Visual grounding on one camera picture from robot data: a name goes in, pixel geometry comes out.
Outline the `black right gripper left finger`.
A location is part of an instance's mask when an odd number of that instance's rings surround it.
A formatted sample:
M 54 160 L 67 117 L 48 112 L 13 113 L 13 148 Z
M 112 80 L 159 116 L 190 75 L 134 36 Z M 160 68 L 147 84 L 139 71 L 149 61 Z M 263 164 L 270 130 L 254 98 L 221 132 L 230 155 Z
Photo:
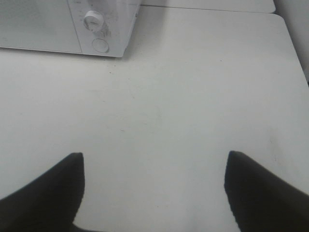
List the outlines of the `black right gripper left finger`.
M 84 195 L 84 158 L 71 153 L 0 201 L 2 232 L 75 232 Z

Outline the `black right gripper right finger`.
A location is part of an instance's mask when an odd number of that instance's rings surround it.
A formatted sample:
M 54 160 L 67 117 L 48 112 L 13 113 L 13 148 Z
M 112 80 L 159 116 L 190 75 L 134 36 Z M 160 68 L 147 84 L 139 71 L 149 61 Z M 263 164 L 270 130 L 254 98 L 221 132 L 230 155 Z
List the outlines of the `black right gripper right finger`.
M 239 151 L 230 151 L 224 189 L 242 232 L 307 232 L 309 196 Z

